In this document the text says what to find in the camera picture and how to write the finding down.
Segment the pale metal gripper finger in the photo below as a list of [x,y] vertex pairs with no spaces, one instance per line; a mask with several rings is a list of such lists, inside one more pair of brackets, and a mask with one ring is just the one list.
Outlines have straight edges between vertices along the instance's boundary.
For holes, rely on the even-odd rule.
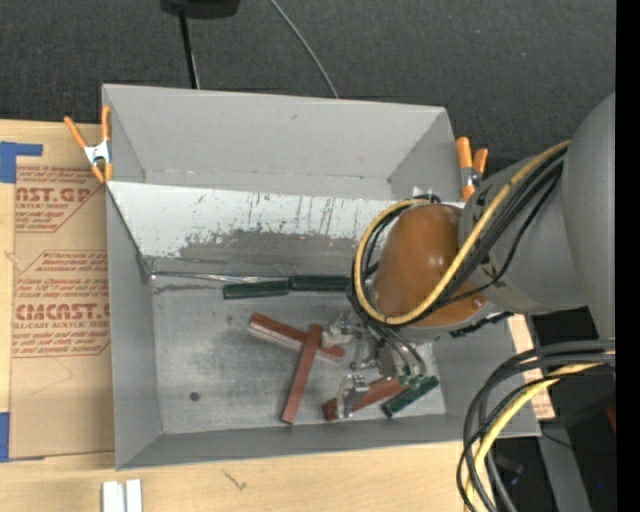
[[327,328],[322,334],[322,346],[341,346],[361,335],[360,318],[354,312],[341,311],[327,324]]
[[362,374],[348,374],[338,388],[336,396],[336,415],[339,419],[352,416],[354,407],[359,404],[369,391],[369,384]]

